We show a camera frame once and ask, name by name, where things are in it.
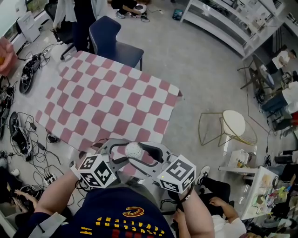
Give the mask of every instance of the desk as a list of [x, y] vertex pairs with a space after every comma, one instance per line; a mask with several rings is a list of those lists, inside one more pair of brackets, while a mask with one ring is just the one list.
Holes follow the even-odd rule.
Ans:
[[251, 189], [249, 191], [249, 194], [246, 198], [246, 203], [244, 207], [244, 211], [242, 215], [240, 216], [241, 220], [246, 220], [250, 218], [255, 218], [259, 216], [263, 216], [265, 214], [268, 214], [271, 209], [268, 209], [266, 213], [260, 212], [259, 214], [256, 214], [254, 209], [252, 209], [252, 205], [254, 204], [256, 196], [259, 195], [259, 188], [264, 187], [262, 185], [262, 178], [264, 175], [270, 176], [270, 185], [272, 185], [272, 182], [274, 178], [277, 176], [276, 174], [272, 173], [271, 171], [265, 169], [264, 167], [256, 168], [256, 169], [242, 169], [242, 168], [233, 168], [233, 167], [219, 167], [218, 170], [221, 171], [227, 171], [227, 172], [237, 172], [240, 174], [254, 174], [254, 177], [245, 177], [245, 179], [253, 179]]
[[[253, 70], [251, 68], [252, 63], [255, 63], [256, 68], [257, 68], [256, 70]], [[262, 81], [265, 82], [269, 86], [269, 88], [271, 88], [272, 90], [274, 89], [274, 85], [267, 79], [267, 75], [265, 75], [264, 72], [262, 70], [260, 70], [261, 65], [265, 65], [265, 64], [261, 61], [261, 59], [258, 56], [253, 54], [252, 62], [249, 64], [249, 66], [240, 68], [240, 69], [248, 68], [249, 72], [250, 72], [250, 77], [251, 77], [251, 79], [244, 86], [242, 86], [240, 89], [247, 87], [251, 83], [254, 83], [257, 88], [264, 89], [264, 87], [262, 85]]]
[[[161, 143], [181, 96], [164, 80], [86, 52], [43, 87], [47, 93], [36, 102], [36, 121], [79, 151], [104, 138]], [[132, 166], [127, 170], [135, 172]]]

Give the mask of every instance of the navy t-shirt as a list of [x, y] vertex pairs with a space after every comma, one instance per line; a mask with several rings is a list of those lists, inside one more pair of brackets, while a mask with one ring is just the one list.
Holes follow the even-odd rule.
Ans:
[[[28, 237], [37, 224], [50, 215], [34, 213], [14, 237]], [[130, 188], [94, 189], [82, 208], [52, 237], [173, 238], [170, 227], [158, 207]]]

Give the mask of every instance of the navy blue chair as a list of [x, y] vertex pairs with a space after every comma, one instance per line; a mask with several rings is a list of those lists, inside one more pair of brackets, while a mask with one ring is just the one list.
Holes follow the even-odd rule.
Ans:
[[118, 42], [116, 35], [120, 29], [121, 25], [107, 16], [93, 23], [89, 28], [89, 33], [95, 54], [132, 68], [140, 62], [140, 70], [142, 70], [144, 51]]

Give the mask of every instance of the wristwatch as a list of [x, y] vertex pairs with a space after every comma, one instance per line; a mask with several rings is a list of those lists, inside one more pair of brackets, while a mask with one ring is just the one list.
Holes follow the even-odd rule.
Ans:
[[79, 179], [81, 178], [81, 174], [76, 169], [76, 163], [74, 160], [69, 163], [69, 168], [75, 174], [75, 176], [77, 176]]

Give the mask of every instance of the pink object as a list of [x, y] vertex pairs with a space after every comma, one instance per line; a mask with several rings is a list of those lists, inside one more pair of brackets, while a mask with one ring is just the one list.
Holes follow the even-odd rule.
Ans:
[[4, 63], [0, 65], [0, 74], [7, 77], [10, 70], [17, 62], [17, 55], [14, 52], [14, 46], [4, 37], [0, 38], [0, 57], [4, 57]]
[[[177, 87], [86, 52], [63, 64], [60, 77], [42, 85], [46, 93], [36, 104], [37, 122], [79, 151], [90, 151], [104, 138], [161, 143], [178, 100]], [[111, 158], [123, 155], [124, 148], [115, 149]], [[142, 161], [153, 162], [148, 155]], [[123, 171], [141, 178], [130, 164]]]

